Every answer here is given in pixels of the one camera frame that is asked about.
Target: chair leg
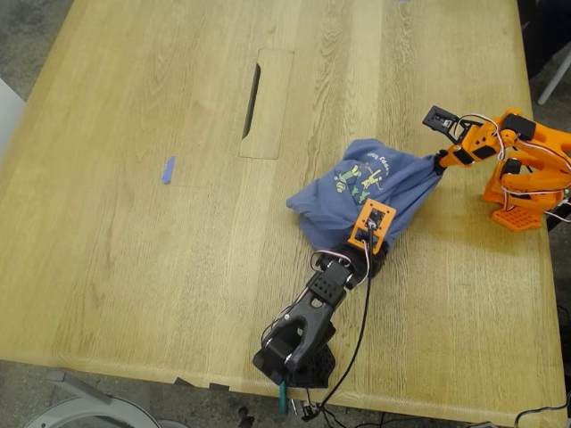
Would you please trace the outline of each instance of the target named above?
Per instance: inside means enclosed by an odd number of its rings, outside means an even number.
[[[548,83],[545,89],[543,89],[542,94],[537,100],[537,103],[539,105],[545,104],[545,102],[548,100],[551,93],[553,92],[553,89],[555,89],[555,86],[558,85],[559,81],[563,78],[563,75],[570,66],[571,66],[571,52],[569,52],[565,60],[563,60],[563,63],[557,69],[557,72],[555,73],[555,76],[553,76],[553,78],[550,80],[550,83]]]

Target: orange bracket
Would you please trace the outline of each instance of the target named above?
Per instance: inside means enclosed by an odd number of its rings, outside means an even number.
[[[396,214],[396,210],[393,207],[384,205],[374,199],[367,199],[360,210],[359,218],[357,218],[347,242],[364,250],[365,246],[360,240],[359,234],[367,236],[368,226],[372,225],[374,228],[373,235],[377,237],[377,241],[373,246],[373,254],[378,254],[383,239],[385,239],[385,234],[393,221],[394,214]]]

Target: black bracket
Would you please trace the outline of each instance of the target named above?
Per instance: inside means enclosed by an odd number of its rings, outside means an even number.
[[[430,109],[425,116],[422,124],[428,126],[433,131],[444,134],[454,144],[460,144],[472,126],[482,126],[480,122],[461,119],[454,113],[450,113],[436,105],[432,106],[432,109]],[[457,127],[460,127],[462,130],[458,138],[451,132],[453,128],[455,131]]]

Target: green object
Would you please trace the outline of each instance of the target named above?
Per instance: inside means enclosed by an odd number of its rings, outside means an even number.
[[[287,415],[287,386],[286,381],[279,384],[279,413]]]

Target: table surface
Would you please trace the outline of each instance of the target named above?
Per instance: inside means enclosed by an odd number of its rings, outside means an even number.
[[[311,275],[286,198],[357,137],[446,147],[433,104],[531,115],[515,1],[76,0],[0,168],[0,358],[277,395],[251,359]],[[398,239],[333,403],[510,425],[564,400],[547,234],[489,219],[493,163]]]

